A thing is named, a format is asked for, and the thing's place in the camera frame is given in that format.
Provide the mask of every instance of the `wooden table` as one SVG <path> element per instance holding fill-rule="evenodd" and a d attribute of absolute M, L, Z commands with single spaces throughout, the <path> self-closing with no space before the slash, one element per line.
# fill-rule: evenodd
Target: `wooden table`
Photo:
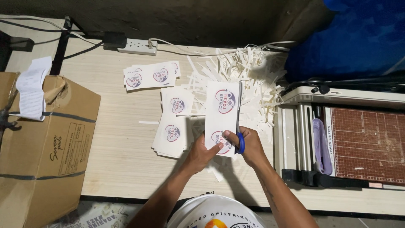
<path fill-rule="evenodd" d="M 91 47 L 80 39 L 69 39 L 66 56 Z M 209 47 L 184 47 L 190 51 L 214 52 Z M 178 50 L 159 45 L 166 51 Z M 151 149 L 157 125 L 139 124 L 140 120 L 158 121 L 161 116 L 160 90 L 126 93 L 122 70 L 134 64 L 178 60 L 181 79 L 188 82 L 192 68 L 186 56 L 158 51 L 157 56 L 124 54 L 98 47 L 63 61 L 61 75 L 101 95 L 100 110 L 87 165 L 82 195 L 147 199 L 170 175 L 175 159 L 156 156 Z M 273 161 L 273 147 L 262 138 L 267 157 Z M 269 207 L 254 171 L 242 158 L 234 165 L 235 175 L 225 172 L 226 180 L 217 182 L 212 173 L 194 175 L 180 198 L 214 191 L 249 206 Z M 309 210 L 343 211 L 405 215 L 405 192 L 378 189 L 291 189 Z"/>
<path fill-rule="evenodd" d="M 63 27 L 63 24 L 65 23 L 64 19 L 47 19 L 61 27 Z M 2 20 L 35 28 L 59 30 L 54 25 L 43 21 L 11 19 Z M 32 39 L 35 42 L 32 52 L 13 51 L 11 53 L 6 72 L 23 72 L 28 69 L 28 67 L 31 65 L 31 60 L 33 59 L 47 56 L 51 56 L 53 59 L 55 57 L 60 38 L 60 32 L 41 32 L 5 23 L 0 23 L 0 30 L 7 33 L 9 36 L 26 37 Z"/>

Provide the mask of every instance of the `concrete wall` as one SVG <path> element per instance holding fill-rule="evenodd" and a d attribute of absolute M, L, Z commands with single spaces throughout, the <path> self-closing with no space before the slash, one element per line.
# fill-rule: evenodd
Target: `concrete wall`
<path fill-rule="evenodd" d="M 177 44 L 303 40 L 333 15 L 322 0 L 0 0 L 0 13 L 64 18 L 86 30 Z"/>

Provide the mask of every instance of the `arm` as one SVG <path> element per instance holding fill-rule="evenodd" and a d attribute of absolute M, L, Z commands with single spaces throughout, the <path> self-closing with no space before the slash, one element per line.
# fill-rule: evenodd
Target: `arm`
<path fill-rule="evenodd" d="M 271 166 L 257 132 L 246 127 L 240 129 L 245 139 L 243 158 L 256 172 L 277 225 L 286 228 L 317 228 L 311 214 Z M 234 133 L 225 131 L 224 135 L 239 145 L 239 139 Z"/>
<path fill-rule="evenodd" d="M 149 198 L 127 228 L 164 227 L 188 180 L 192 175 L 202 171 L 223 147 L 223 144 L 219 143 L 207 150 L 204 146 L 204 135 L 201 135 L 194 142 L 179 170 Z"/>

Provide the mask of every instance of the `blue cloth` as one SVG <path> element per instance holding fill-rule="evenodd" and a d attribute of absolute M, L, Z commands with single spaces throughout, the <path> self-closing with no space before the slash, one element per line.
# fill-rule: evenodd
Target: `blue cloth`
<path fill-rule="evenodd" d="M 289 82 L 381 75 L 405 56 L 405 0 L 324 3 L 338 13 L 328 28 L 290 50 L 285 64 Z M 400 69 L 405 61 L 395 68 Z"/>

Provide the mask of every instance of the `blue scissor handle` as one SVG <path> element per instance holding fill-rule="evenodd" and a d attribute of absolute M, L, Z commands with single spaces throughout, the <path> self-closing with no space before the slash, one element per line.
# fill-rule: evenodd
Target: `blue scissor handle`
<path fill-rule="evenodd" d="M 245 139 L 243 138 L 243 135 L 240 132 L 237 132 L 236 135 L 239 138 L 239 148 L 236 150 L 236 152 L 238 154 L 243 154 L 243 152 L 245 151 Z"/>

